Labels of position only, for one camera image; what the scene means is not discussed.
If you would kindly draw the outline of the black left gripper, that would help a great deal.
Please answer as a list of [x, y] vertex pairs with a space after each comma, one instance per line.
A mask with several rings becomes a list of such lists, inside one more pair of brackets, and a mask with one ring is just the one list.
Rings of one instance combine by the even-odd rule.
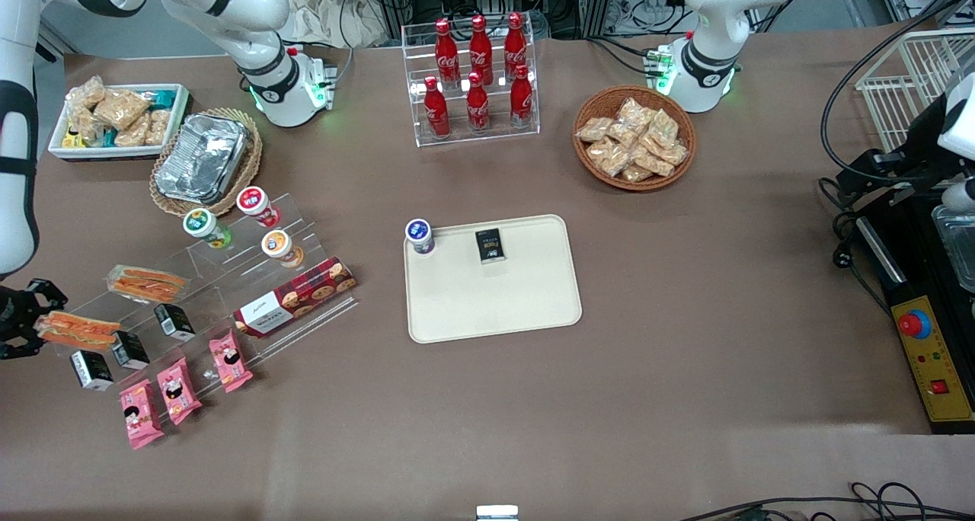
[[846, 208], [864, 195], [901, 182], [924, 193], [960, 173], [961, 156], [938, 144], [947, 112], [946, 98], [937, 98], [913, 119], [900, 146], [889, 152], [868, 149], [849, 164], [849, 170], [840, 171], [836, 175], [839, 205]]

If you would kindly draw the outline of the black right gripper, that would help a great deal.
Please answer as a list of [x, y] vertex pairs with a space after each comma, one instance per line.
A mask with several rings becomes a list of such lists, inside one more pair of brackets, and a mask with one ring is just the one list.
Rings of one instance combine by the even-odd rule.
[[36, 356], [44, 340], [34, 330], [37, 313], [63, 310], [67, 296], [52, 281], [32, 279], [26, 289], [1, 287], [1, 360]]

